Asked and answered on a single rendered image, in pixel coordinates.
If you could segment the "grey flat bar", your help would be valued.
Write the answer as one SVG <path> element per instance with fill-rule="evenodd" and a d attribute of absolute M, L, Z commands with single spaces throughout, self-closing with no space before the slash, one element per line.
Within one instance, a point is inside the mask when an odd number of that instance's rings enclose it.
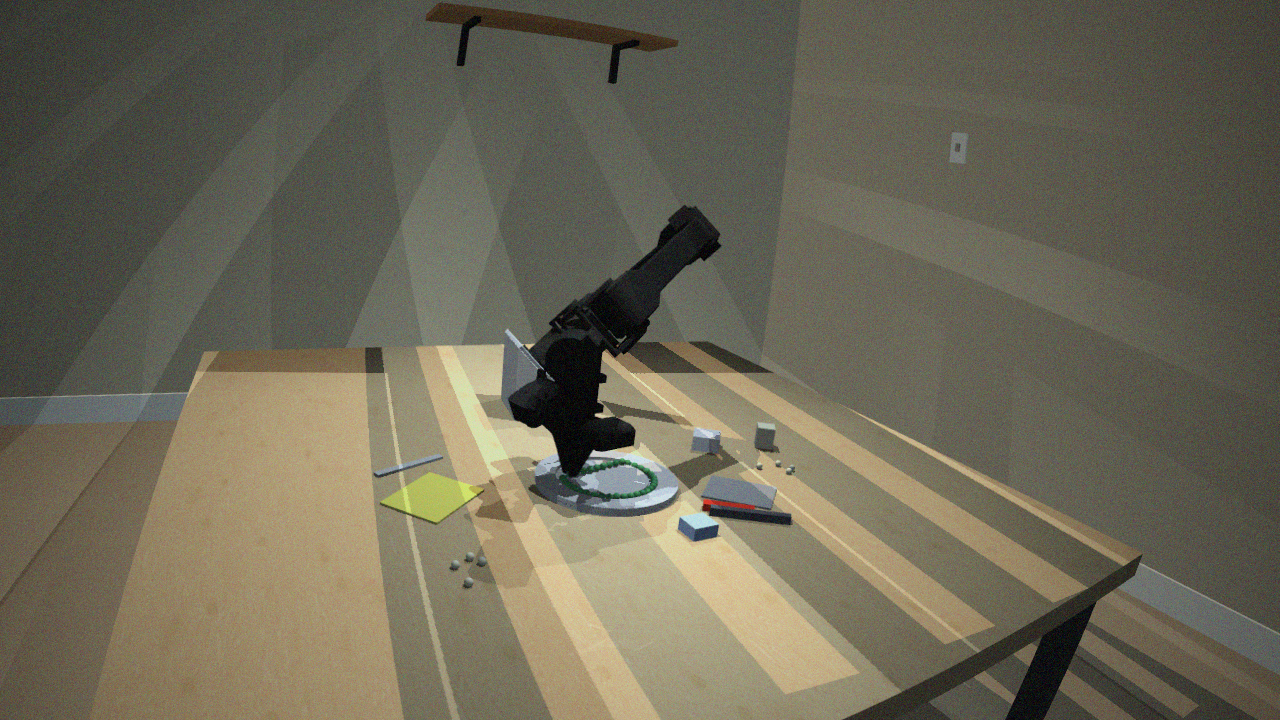
<path fill-rule="evenodd" d="M 390 475 L 390 474 L 393 474 L 396 471 L 403 471 L 403 470 L 410 469 L 410 468 L 411 469 L 412 468 L 417 468 L 417 466 L 420 466 L 422 464 L 425 465 L 428 462 L 434 462 L 436 460 L 439 461 L 442 459 L 443 459 L 443 456 L 440 454 L 436 454 L 434 456 L 428 456 L 428 457 L 422 457 L 422 459 L 419 459 L 419 460 L 413 460 L 411 462 L 404 462 L 404 464 L 401 464 L 401 465 L 396 465 L 394 468 L 387 468 L 387 469 L 383 469 L 383 470 L 374 471 L 374 477 L 380 478 L 380 477 Z"/>

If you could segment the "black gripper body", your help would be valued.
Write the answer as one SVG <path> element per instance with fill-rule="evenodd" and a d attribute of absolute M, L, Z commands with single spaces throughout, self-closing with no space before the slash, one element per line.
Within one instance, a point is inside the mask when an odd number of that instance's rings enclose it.
<path fill-rule="evenodd" d="M 571 409 L 567 414 L 561 414 L 548 423 L 559 425 L 573 421 L 573 434 L 582 438 L 584 445 L 599 452 L 634 446 L 636 430 L 631 424 L 616 416 L 595 416 L 595 414 L 603 413 L 604 407 L 596 402 L 599 384 L 605 383 L 607 379 L 607 375 L 600 372 L 602 366 L 593 370 L 581 384 L 566 386 Z"/>

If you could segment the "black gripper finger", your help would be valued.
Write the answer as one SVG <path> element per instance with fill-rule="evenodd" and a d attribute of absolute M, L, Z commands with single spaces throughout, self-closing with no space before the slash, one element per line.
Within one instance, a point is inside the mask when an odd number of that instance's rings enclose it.
<path fill-rule="evenodd" d="M 564 423 L 564 424 L 559 424 L 559 425 L 552 425 L 548 421 L 543 421 L 541 427 L 545 427 L 547 430 L 549 430 L 550 434 L 553 436 L 553 439 L 554 439 L 554 443 L 556 443 L 556 451 L 558 454 L 559 462 L 561 462 L 561 468 L 562 468 L 562 471 L 566 474 L 566 471 L 568 471 L 568 443 L 567 443 L 567 441 L 561 434 L 562 433 L 573 432 L 575 423 L 571 421 L 571 423 Z"/>
<path fill-rule="evenodd" d="M 561 434 L 568 443 L 568 477 L 573 478 L 579 475 L 584 462 L 593 454 L 594 448 L 588 447 L 582 443 L 582 438 L 575 436 L 573 432 Z"/>

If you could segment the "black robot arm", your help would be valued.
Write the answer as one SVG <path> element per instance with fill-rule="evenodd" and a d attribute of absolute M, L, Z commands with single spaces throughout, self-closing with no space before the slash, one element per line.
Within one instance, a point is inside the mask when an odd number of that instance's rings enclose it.
<path fill-rule="evenodd" d="M 717 242 L 721 233 L 696 206 L 684 205 L 668 222 L 657 249 L 614 282 L 608 279 L 593 293 L 571 302 L 549 322 L 553 328 L 531 348 L 524 345 L 544 370 L 539 368 L 536 380 L 509 395 L 516 421 L 538 428 L 567 414 L 571 404 L 566 386 L 579 386 L 599 369 L 605 348 L 614 357 L 627 354 L 646 333 L 648 318 L 660 304 L 660 290 L 684 266 L 699 258 L 707 261 L 721 249 Z"/>

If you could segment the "yellow-green flat square panel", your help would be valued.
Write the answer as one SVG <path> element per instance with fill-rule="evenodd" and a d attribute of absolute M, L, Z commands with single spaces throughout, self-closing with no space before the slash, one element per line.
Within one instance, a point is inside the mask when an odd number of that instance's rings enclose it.
<path fill-rule="evenodd" d="M 380 503 L 435 525 L 485 489 L 433 471 L 384 498 Z"/>

